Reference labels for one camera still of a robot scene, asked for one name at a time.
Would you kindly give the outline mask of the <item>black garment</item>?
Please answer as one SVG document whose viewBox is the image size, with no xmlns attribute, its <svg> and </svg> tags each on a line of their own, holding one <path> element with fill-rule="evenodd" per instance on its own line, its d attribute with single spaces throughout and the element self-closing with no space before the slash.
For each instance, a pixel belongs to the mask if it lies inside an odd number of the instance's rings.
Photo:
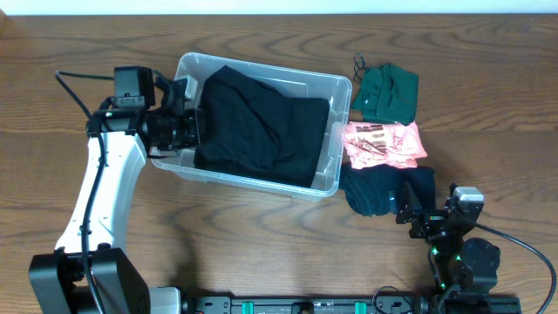
<svg viewBox="0 0 558 314">
<path fill-rule="evenodd" d="M 274 167 L 291 127 L 290 98 L 223 66 L 205 81 L 200 109 L 207 131 L 196 148 L 196 164 L 255 171 Z"/>
</svg>

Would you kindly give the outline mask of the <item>green garment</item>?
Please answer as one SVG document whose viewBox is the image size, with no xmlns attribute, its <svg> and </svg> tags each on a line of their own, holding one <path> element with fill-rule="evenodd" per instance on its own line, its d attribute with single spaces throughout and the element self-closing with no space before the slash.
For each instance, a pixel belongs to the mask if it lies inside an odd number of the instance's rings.
<svg viewBox="0 0 558 314">
<path fill-rule="evenodd" d="M 353 58 L 353 80 L 360 84 L 350 108 L 366 122 L 410 125 L 416 119 L 419 76 L 394 64 L 368 66 L 364 57 Z"/>
</svg>

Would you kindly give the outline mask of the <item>black trousers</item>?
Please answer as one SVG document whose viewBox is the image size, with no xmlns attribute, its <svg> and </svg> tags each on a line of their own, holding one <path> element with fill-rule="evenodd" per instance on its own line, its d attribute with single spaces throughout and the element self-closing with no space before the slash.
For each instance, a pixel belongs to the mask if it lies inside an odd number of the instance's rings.
<svg viewBox="0 0 558 314">
<path fill-rule="evenodd" d="M 259 180 L 310 188 L 322 151 L 330 104 L 326 99 L 292 99 L 292 115 L 285 140 L 270 170 L 250 170 Z"/>
</svg>

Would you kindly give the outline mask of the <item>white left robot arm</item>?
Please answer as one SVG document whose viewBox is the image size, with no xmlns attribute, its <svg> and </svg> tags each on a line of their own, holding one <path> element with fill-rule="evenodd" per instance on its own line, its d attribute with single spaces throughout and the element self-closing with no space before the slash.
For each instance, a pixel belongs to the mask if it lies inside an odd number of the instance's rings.
<svg viewBox="0 0 558 314">
<path fill-rule="evenodd" d="M 196 147 L 205 127 L 194 107 L 195 78 L 165 78 L 121 66 L 114 94 L 87 111 L 88 161 L 78 200 L 50 254 L 32 257 L 29 279 L 44 313 L 182 313 L 175 287 L 150 288 L 126 255 L 140 172 L 158 150 Z"/>
</svg>

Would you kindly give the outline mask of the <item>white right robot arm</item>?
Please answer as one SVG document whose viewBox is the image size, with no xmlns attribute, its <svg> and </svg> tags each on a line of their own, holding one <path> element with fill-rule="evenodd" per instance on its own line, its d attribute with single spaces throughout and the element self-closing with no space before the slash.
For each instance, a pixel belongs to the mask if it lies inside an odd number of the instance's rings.
<svg viewBox="0 0 558 314">
<path fill-rule="evenodd" d="M 396 223 L 409 223 L 409 236 L 430 246 L 428 258 L 441 290 L 486 295 L 498 282 L 500 249 L 481 238 L 464 239 L 475 228 L 484 200 L 477 188 L 453 185 L 443 209 L 423 208 L 411 184 L 405 184 Z"/>
</svg>

